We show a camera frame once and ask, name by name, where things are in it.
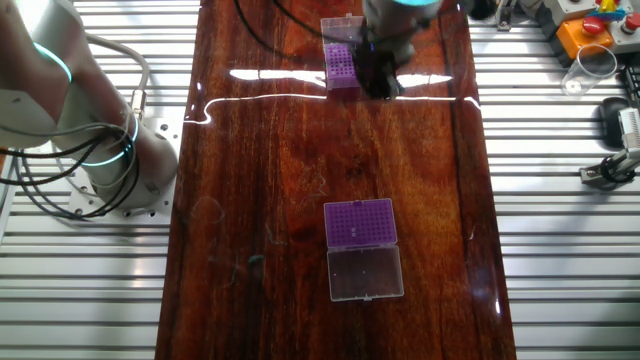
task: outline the transparent box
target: transparent box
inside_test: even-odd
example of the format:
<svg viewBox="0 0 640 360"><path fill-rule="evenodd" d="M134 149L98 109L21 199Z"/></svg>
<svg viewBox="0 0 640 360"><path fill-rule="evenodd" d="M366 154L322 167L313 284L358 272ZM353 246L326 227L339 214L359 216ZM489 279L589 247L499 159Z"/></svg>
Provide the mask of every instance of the transparent box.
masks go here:
<svg viewBox="0 0 640 360"><path fill-rule="evenodd" d="M324 59L327 67L327 90L359 88L350 47L360 42L362 16L326 18L320 20L322 35L342 39L344 42L323 38Z"/></svg>
<svg viewBox="0 0 640 360"><path fill-rule="evenodd" d="M324 204L332 301L404 295L391 199Z"/></svg>

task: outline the metal bracket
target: metal bracket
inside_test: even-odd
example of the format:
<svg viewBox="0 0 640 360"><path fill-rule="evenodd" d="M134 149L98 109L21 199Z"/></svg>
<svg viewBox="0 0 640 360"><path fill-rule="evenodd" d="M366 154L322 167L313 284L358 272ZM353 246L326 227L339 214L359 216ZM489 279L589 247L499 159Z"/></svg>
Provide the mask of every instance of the metal bracket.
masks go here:
<svg viewBox="0 0 640 360"><path fill-rule="evenodd" d="M496 26L498 31L511 30L511 15L518 0L500 0L496 11Z"/></svg>

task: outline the wooden table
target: wooden table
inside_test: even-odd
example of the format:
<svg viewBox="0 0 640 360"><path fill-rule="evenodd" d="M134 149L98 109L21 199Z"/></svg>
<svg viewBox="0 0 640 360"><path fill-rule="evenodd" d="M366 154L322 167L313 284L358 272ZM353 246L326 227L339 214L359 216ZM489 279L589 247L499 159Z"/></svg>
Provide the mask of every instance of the wooden table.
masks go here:
<svg viewBox="0 0 640 360"><path fill-rule="evenodd" d="M283 3L316 28L362 13ZM447 3L415 38L405 98L339 101L321 40L240 4L309 65L257 45L232 0L203 1L157 359L515 359L464 15ZM393 200L405 295L334 303L323 204L376 198Z"/></svg>

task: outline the metal rail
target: metal rail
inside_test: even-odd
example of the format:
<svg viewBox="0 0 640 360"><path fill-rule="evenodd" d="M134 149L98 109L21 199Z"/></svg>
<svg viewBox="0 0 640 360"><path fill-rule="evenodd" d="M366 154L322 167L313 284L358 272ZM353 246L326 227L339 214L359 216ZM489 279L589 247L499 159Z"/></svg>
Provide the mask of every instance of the metal rail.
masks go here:
<svg viewBox="0 0 640 360"><path fill-rule="evenodd" d="M87 30L151 64L147 117L179 144L200 3L76 1ZM594 116L615 80L568 98L564 71L532 21L471 36L520 360L640 359L640 183L611 193L578 168L612 152ZM92 47L129 96L137 65ZM57 172L39 161L37 174ZM44 187L59 204L66 182ZM69 228L20 191L0 241L0 359L152 359L168 225Z"/></svg>

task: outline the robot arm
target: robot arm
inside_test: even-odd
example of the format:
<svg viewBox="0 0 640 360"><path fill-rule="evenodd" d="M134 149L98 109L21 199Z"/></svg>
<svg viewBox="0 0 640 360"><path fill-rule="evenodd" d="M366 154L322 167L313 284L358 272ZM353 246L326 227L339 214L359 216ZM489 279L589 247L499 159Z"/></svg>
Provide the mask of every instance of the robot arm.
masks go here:
<svg viewBox="0 0 640 360"><path fill-rule="evenodd" d="M146 206L171 186L175 152L135 116L142 114L143 92L135 92L131 109L93 58L80 15L68 0L0 0L0 51L11 54L0 58L0 146L27 148L51 139L64 150L96 132L42 135L110 124L126 129L139 160L139 183L123 206ZM105 201L130 170L124 151L101 145L83 163Z"/></svg>
<svg viewBox="0 0 640 360"><path fill-rule="evenodd" d="M411 39L416 29L429 26L442 0L363 0L363 44L353 49L356 74L372 98L394 98L404 91L396 70L407 64L415 50ZM474 19L486 19L496 11L493 0L461 0Z"/></svg>

